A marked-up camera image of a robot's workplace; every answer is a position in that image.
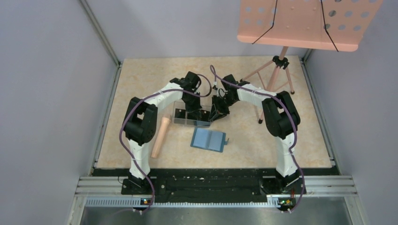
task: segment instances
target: perforated pink panel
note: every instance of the perforated pink panel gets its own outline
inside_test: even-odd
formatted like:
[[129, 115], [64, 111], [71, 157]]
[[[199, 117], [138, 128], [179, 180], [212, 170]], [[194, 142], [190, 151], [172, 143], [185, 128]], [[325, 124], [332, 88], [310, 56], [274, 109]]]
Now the perforated pink panel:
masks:
[[[276, 0], [241, 0], [238, 40], [252, 43], [272, 26]], [[358, 49], [383, 0], [323, 0], [328, 32], [340, 51]], [[334, 50], [321, 0], [279, 0], [274, 27], [257, 44]]]

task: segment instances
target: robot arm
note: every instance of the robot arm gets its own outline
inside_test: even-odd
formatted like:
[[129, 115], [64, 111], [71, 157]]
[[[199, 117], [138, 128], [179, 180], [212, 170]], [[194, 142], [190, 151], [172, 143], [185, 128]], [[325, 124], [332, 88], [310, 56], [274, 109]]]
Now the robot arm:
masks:
[[229, 114], [229, 106], [233, 105], [237, 101], [245, 101], [257, 107], [261, 107], [264, 110], [267, 129], [275, 137], [276, 141], [277, 178], [280, 180], [283, 187], [290, 185], [299, 178], [297, 167], [294, 164], [289, 152], [289, 147], [291, 147], [294, 142], [294, 133], [291, 123], [286, 115], [286, 112], [279, 113], [278, 108], [282, 107], [278, 104], [278, 102], [270, 97], [256, 94], [254, 91], [272, 95], [281, 100], [291, 114], [297, 129], [297, 125], [300, 123], [300, 116], [297, 113], [296, 107], [294, 106], [289, 93], [286, 91], [281, 93], [269, 92], [261, 88], [257, 88], [245, 81], [238, 83], [235, 81], [233, 75], [224, 77], [224, 80], [252, 91], [237, 89], [223, 83], [226, 94], [223, 97], [213, 96], [210, 121], [225, 117], [227, 114]]
[[[136, 167], [134, 160], [145, 174], [150, 172], [149, 154], [155, 142], [153, 137], [157, 130], [156, 123], [158, 112], [161, 112], [169, 104], [182, 99], [185, 102], [187, 112], [191, 116], [194, 116], [194, 118], [197, 119], [200, 119], [201, 117], [199, 97], [183, 93], [182, 91], [167, 92], [167, 90], [178, 89], [196, 93], [195, 91], [200, 86], [200, 83], [201, 81], [198, 75], [192, 72], [188, 72], [185, 78], [174, 78], [164, 88], [157, 91], [161, 93], [160, 95], [145, 100], [129, 118], [124, 127], [124, 131], [129, 141], [130, 151], [136, 158], [131, 159], [130, 173], [133, 177], [140, 178], [142, 180], [145, 178]], [[140, 100], [141, 99], [137, 97], [130, 100], [124, 119], [126, 119], [132, 108]]]
[[[262, 107], [265, 115], [265, 122], [268, 131], [275, 137], [276, 148], [277, 148], [277, 166], [276, 173], [277, 179], [280, 180], [281, 185], [286, 187], [293, 183], [299, 178], [297, 173], [297, 167], [295, 166], [292, 157], [289, 152], [289, 147], [294, 141], [294, 134], [291, 127], [291, 123], [286, 115], [286, 112], [279, 113], [278, 108], [281, 106], [272, 98], [266, 97], [254, 93], [266, 93], [272, 96], [276, 96], [280, 99], [284, 105], [286, 105], [289, 113], [292, 115], [293, 121], [296, 125], [300, 123], [300, 117], [293, 104], [293, 101], [288, 92], [283, 91], [281, 93], [274, 93], [256, 88], [249, 82], [238, 83], [235, 81], [233, 75], [224, 77], [224, 80], [231, 83], [235, 83], [238, 86], [242, 86], [246, 89], [237, 89], [223, 83], [226, 90], [226, 94], [221, 96], [212, 97], [212, 109], [209, 116], [209, 121], [221, 119], [228, 115], [229, 106], [233, 105], [237, 101], [250, 102], [257, 107]], [[177, 79], [174, 78], [159, 92], [162, 93], [156, 97], [152, 97], [144, 101], [138, 106], [136, 111], [130, 117], [124, 131], [126, 137], [129, 140], [130, 150], [135, 156], [135, 160], [138, 166], [143, 170], [145, 174], [150, 172], [149, 167], [149, 153], [154, 145], [153, 137], [156, 132], [156, 122], [158, 112], [162, 111], [170, 103], [182, 99], [185, 102], [185, 107], [191, 116], [200, 119], [200, 99], [181, 91], [165, 92], [169, 89], [180, 89], [188, 92], [195, 93], [200, 86], [200, 78], [189, 72], [185, 78]], [[126, 116], [130, 113], [132, 108], [140, 101], [139, 98], [134, 97], [131, 99]], [[135, 178], [144, 179], [144, 175], [137, 169], [134, 160], [131, 159], [130, 173]]]

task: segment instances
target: metal floor panel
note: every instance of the metal floor panel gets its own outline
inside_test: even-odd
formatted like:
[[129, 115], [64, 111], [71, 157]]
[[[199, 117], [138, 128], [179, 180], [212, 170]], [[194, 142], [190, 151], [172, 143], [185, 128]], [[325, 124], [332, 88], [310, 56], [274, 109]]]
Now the metal floor panel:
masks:
[[140, 216], [122, 208], [86, 207], [81, 225], [351, 225], [344, 198], [306, 198], [292, 214], [268, 208], [153, 208]]

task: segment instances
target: light purple wall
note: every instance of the light purple wall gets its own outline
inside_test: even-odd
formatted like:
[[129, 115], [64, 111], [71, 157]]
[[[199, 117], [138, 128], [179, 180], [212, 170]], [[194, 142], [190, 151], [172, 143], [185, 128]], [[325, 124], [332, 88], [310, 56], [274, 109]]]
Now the light purple wall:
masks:
[[384, 1], [356, 52], [316, 50], [308, 62], [339, 166], [370, 224], [398, 223], [397, 8]]
[[120, 59], [277, 55], [282, 49], [237, 40], [240, 0], [88, 2]]
[[115, 65], [77, 0], [0, 2], [0, 224], [65, 224]]

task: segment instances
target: transparent container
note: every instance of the transparent container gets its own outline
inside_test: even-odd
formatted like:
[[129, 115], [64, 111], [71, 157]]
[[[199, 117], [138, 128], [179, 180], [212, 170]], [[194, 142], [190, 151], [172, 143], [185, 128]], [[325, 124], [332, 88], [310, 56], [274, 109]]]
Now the transparent container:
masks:
[[186, 111], [184, 102], [175, 101], [172, 112], [172, 121], [175, 124], [206, 128], [211, 124], [211, 122], [208, 121], [210, 110], [210, 106], [202, 105], [202, 109], [200, 110], [201, 119], [197, 120]]

